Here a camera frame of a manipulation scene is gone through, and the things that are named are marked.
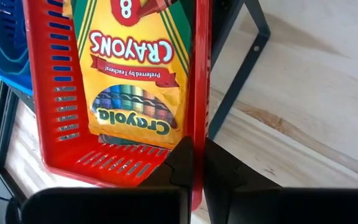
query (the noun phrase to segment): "crayon tip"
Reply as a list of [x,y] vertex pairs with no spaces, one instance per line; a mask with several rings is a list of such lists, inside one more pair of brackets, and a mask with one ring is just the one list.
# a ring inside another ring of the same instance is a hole
[[142,18],[144,16],[150,15],[151,13],[158,12],[159,6],[156,1],[149,0],[141,7],[137,12],[137,16]]

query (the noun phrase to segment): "crayola crayon box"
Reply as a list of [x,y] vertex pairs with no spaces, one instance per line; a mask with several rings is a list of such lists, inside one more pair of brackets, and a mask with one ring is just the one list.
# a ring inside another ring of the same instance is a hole
[[75,32],[93,134],[169,149],[182,139],[193,4],[76,0]]

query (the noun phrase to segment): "wooden table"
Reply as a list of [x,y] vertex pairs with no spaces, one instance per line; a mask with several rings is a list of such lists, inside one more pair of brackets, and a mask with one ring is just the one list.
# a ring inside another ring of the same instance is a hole
[[[272,37],[215,141],[282,186],[358,187],[358,1],[260,3]],[[211,116],[257,33],[252,24],[243,8],[211,75]],[[44,169],[23,103],[6,166],[28,196],[90,186]],[[193,221],[209,222],[204,202]]]

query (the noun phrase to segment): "orange crayon illustration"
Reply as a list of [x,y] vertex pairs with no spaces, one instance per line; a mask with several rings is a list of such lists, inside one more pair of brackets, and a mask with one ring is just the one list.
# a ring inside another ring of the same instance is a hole
[[177,0],[148,0],[143,7],[137,11],[139,18],[147,16],[151,13],[162,12]]

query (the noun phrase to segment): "blue basket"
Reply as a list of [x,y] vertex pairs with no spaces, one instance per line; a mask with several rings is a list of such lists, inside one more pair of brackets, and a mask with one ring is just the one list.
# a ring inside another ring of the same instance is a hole
[[33,94],[21,0],[0,0],[0,79]]

